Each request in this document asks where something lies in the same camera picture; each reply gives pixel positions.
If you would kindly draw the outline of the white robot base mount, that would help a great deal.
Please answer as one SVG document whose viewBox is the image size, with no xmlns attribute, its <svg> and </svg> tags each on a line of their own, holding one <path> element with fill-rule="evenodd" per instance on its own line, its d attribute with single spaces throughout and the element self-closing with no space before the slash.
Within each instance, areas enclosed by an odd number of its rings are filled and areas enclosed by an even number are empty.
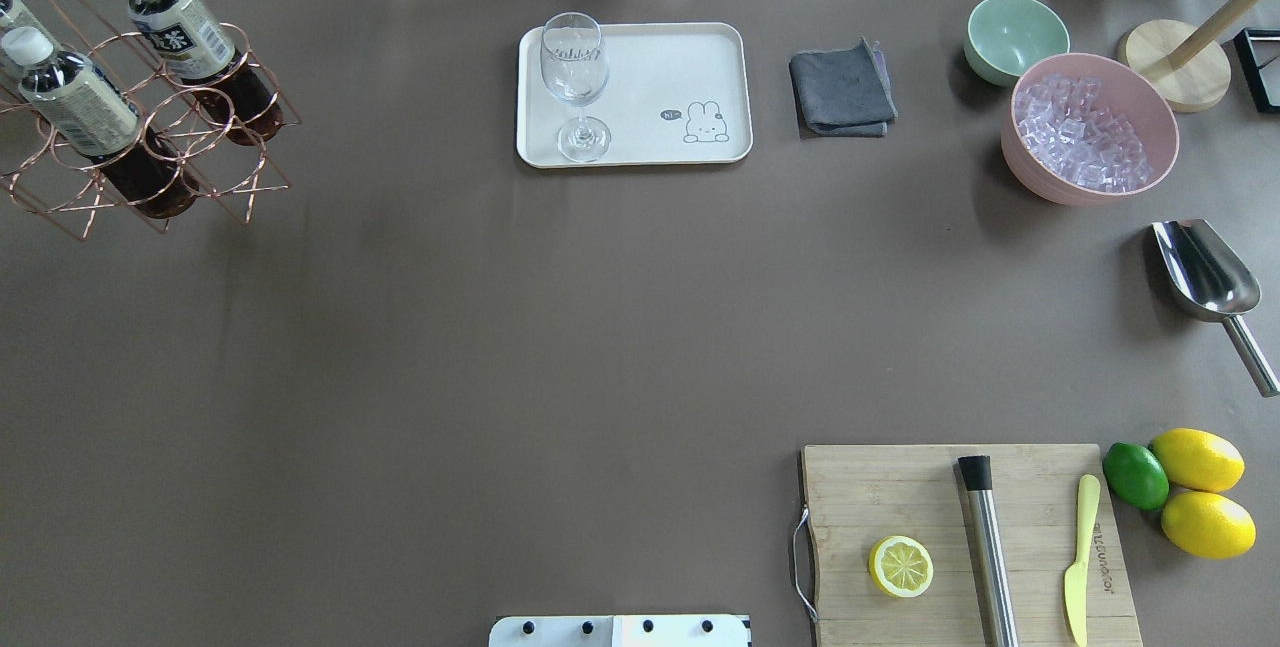
<svg viewBox="0 0 1280 647">
<path fill-rule="evenodd" d="M 750 618 L 732 614 L 508 616 L 489 646 L 751 646 Z"/>
</svg>

